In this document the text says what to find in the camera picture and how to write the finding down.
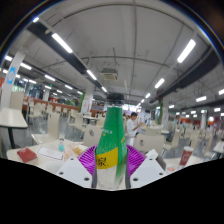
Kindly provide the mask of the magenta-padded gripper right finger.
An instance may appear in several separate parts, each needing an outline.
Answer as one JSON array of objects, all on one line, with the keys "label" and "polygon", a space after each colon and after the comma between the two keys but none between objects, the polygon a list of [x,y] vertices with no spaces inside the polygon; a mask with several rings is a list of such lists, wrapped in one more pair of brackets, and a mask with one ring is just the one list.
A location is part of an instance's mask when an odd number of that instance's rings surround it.
[{"label": "magenta-padded gripper right finger", "polygon": [[155,149],[146,155],[127,146],[126,188],[140,188],[166,176],[166,163]]}]

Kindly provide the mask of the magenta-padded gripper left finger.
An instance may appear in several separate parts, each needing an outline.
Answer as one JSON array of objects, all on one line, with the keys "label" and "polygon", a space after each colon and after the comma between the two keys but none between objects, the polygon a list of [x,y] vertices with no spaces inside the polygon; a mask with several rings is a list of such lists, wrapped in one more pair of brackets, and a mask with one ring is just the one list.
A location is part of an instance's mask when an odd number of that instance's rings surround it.
[{"label": "magenta-padded gripper left finger", "polygon": [[86,149],[78,157],[69,157],[56,175],[81,187],[96,187],[95,149],[96,145]]}]

